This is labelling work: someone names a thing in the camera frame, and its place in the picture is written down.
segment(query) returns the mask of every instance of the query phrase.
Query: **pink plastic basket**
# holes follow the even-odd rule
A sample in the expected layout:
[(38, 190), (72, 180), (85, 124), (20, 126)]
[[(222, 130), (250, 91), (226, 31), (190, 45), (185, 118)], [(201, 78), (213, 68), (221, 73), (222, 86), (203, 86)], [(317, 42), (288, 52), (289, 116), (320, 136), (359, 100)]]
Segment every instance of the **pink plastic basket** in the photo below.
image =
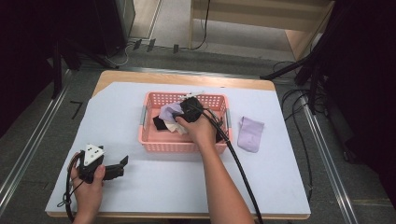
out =
[[(169, 131), (157, 131), (152, 119), (160, 114), (163, 105), (181, 102), (180, 96), (186, 92), (148, 92), (143, 105), (139, 125), (139, 142), (149, 152), (194, 152), (198, 147), (187, 134)], [(225, 95), (202, 94), (198, 100), (208, 105), (223, 120), (221, 129), (232, 139), (232, 129), (228, 101)], [(216, 143), (216, 150), (222, 153), (227, 147), (223, 140)]]

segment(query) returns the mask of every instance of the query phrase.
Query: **person's left hand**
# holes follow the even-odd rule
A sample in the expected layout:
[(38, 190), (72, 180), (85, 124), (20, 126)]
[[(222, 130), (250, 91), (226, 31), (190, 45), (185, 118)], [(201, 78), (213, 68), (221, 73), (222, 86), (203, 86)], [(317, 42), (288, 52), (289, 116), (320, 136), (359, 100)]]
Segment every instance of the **person's left hand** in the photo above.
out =
[(105, 177), (106, 167), (99, 165), (96, 168), (91, 184), (86, 182), (81, 184), (83, 180), (78, 177), (76, 166), (77, 162), (73, 164), (70, 174), (70, 178), (73, 181), (73, 189), (77, 188), (74, 194), (76, 195), (78, 211), (73, 223), (93, 223), (102, 202), (103, 178)]

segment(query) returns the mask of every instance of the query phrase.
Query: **black curtain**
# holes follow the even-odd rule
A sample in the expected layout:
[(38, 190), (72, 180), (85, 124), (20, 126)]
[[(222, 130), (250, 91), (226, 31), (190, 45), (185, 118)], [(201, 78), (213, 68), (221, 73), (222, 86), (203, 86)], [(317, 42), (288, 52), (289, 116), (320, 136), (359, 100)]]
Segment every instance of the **black curtain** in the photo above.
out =
[(354, 133), (346, 147), (379, 174), (396, 207), (396, 2), (336, 1), (333, 15), (351, 3), (319, 63)]
[(62, 1), (0, 3), (0, 136), (52, 81), (51, 32)]

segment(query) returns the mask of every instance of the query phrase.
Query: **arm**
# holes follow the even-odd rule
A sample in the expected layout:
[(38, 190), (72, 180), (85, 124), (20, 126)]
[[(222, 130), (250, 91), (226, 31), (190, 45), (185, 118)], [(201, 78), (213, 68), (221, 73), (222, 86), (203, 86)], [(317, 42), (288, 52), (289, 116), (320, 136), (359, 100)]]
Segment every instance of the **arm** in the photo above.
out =
[(91, 184), (84, 182), (78, 187), (83, 180), (78, 178), (78, 170), (76, 164), (74, 164), (70, 175), (73, 180), (73, 188), (77, 188), (74, 193), (76, 195), (78, 211), (73, 222), (74, 224), (91, 224), (95, 221), (102, 202), (105, 172), (106, 167), (99, 165), (93, 175), (93, 182)]
[(188, 123), (183, 118), (177, 118), (177, 122), (188, 130), (192, 141), (200, 149), (211, 222), (254, 223), (244, 199), (215, 149), (216, 129), (203, 115), (194, 123)]

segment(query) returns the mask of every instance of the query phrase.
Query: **wooden table edge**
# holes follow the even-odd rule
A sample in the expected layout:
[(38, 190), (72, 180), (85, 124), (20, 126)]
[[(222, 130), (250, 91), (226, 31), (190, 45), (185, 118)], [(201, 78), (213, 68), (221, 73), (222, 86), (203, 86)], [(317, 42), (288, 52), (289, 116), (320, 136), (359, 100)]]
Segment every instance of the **wooden table edge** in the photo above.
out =
[(212, 77), (194, 75), (180, 75), (151, 72), (111, 71), (102, 72), (92, 96), (109, 86), (112, 82), (136, 82), (153, 84), (192, 85), (221, 88), (240, 88), (261, 91), (275, 91), (275, 85), (269, 80), (243, 79), (234, 77)]
[[(66, 212), (47, 212), (47, 215), (50, 217), (67, 217)], [(209, 219), (209, 214), (168, 214), (168, 213), (121, 213), (121, 212), (108, 212), (108, 213), (99, 213), (98, 217), (114, 217), (114, 218), (158, 218), (158, 219), (168, 219), (168, 218), (183, 218), (183, 219)], [(283, 214), (265, 214), (262, 215), (263, 219), (298, 219), (305, 220), (310, 217), (310, 214), (292, 214), (292, 215), (283, 215)]]

